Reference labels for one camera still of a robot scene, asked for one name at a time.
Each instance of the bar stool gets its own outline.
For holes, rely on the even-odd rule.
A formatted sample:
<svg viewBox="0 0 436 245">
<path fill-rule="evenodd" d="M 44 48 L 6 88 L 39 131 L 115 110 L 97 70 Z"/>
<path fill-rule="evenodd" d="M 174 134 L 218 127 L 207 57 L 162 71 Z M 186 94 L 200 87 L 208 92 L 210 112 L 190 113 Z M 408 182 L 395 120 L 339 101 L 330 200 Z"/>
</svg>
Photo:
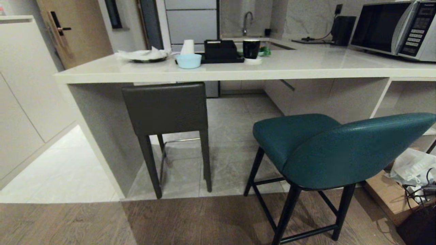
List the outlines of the bar stool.
<svg viewBox="0 0 436 245">
<path fill-rule="evenodd" d="M 274 230 L 272 245 L 292 242 L 333 230 L 337 241 L 356 183 L 380 172 L 436 122 L 431 113 L 410 113 L 368 119 L 341 125 L 321 114 L 286 116 L 259 121 L 253 134 L 259 149 L 245 188 L 253 187 Z M 254 181 L 266 154 L 281 178 Z M 275 224 L 258 185 L 286 180 L 291 189 Z M 344 187 L 339 209 L 322 190 Z M 301 191 L 318 191 L 336 215 L 333 225 L 282 238 Z"/>
<path fill-rule="evenodd" d="M 162 197 L 150 135 L 157 135 L 166 157 L 162 134 L 199 131 L 208 192 L 212 191 L 209 161 L 208 112 L 203 82 L 130 86 L 122 89 L 133 130 L 138 137 L 156 197 Z"/>
</svg>

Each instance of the cable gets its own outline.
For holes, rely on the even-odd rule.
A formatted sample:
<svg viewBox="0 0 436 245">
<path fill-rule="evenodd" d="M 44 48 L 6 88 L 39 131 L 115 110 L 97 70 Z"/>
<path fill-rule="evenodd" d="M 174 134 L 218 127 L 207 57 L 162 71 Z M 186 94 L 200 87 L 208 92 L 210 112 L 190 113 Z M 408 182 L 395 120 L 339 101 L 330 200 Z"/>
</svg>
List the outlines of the cable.
<svg viewBox="0 0 436 245">
<path fill-rule="evenodd" d="M 430 181 L 429 181 L 429 173 L 430 170 L 432 170 L 433 168 L 431 167 L 428 171 L 427 171 L 427 175 L 426 175 L 426 179 L 427 179 L 427 185 L 430 185 Z"/>
<path fill-rule="evenodd" d="M 423 186 L 423 187 L 421 187 L 421 188 L 415 190 L 414 192 L 409 193 L 409 192 L 407 191 L 407 186 L 412 186 L 412 185 L 408 185 L 408 184 L 403 185 L 404 192 L 405 192 L 405 196 L 406 196 L 406 200 L 407 200 L 407 205 L 409 206 L 409 208 L 410 208 L 413 212 L 414 212 L 414 210 L 413 210 L 412 207 L 410 206 L 409 198 L 413 198 L 413 199 L 415 199 L 416 197 L 419 197 L 419 200 L 421 201 L 421 202 L 419 203 L 419 205 L 422 206 L 422 207 L 424 207 L 424 202 L 422 201 L 422 198 L 424 198 L 426 201 L 428 201 L 428 199 L 427 199 L 427 195 L 425 195 L 425 193 L 424 193 L 424 195 L 413 195 L 413 194 L 416 193 L 416 192 L 418 192 L 418 191 L 423 191 L 423 192 L 424 192 L 423 189 L 424 189 L 425 187 L 427 187 L 427 186 L 430 185 L 429 173 L 430 173 L 430 170 L 432 170 L 432 169 L 433 169 L 433 168 L 431 167 L 431 168 L 427 171 L 427 174 L 426 174 L 427 184 L 426 184 L 425 186 Z"/>
<path fill-rule="evenodd" d="M 334 23 L 334 20 L 336 19 L 336 17 L 337 17 L 337 14 L 335 14 L 333 17 L 333 23 Z M 331 26 L 330 32 L 326 36 L 321 37 L 321 38 L 317 38 L 317 39 L 313 39 L 312 41 L 324 39 L 324 38 L 328 37 L 332 31 L 333 31 L 333 25 Z"/>
</svg>

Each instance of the stool seat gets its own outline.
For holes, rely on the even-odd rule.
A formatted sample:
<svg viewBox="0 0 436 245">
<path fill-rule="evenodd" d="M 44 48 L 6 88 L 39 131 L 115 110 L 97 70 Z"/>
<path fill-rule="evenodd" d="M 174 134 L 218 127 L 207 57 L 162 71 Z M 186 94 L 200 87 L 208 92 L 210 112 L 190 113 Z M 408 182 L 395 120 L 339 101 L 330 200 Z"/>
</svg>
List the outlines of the stool seat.
<svg viewBox="0 0 436 245">
<path fill-rule="evenodd" d="M 256 122 L 253 135 L 277 170 L 282 172 L 286 160 L 302 143 L 340 125 L 322 114 L 284 116 Z"/>
</svg>

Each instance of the white cup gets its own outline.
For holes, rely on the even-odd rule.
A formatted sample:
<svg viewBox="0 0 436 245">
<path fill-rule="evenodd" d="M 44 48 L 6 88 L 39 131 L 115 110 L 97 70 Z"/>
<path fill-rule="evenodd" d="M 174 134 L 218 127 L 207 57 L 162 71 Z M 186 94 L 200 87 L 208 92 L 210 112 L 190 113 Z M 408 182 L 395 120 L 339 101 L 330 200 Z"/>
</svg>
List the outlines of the white cup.
<svg viewBox="0 0 436 245">
<path fill-rule="evenodd" d="M 180 54 L 193 54 L 194 53 L 194 40 L 189 39 L 183 41 L 182 50 Z"/>
</svg>

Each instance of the stool backrest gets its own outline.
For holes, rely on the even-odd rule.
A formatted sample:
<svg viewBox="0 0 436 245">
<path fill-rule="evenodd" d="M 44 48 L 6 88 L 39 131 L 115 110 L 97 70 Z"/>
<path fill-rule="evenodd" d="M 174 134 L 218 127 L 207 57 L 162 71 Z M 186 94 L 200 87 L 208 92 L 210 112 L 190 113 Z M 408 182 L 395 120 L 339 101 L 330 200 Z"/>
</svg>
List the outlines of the stool backrest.
<svg viewBox="0 0 436 245">
<path fill-rule="evenodd" d="M 435 114 L 410 113 L 344 124 L 300 145 L 282 173 L 310 189 L 357 183 L 379 173 L 435 122 Z"/>
<path fill-rule="evenodd" d="M 136 135 L 208 128 L 203 82 L 130 86 L 122 92 Z"/>
</svg>

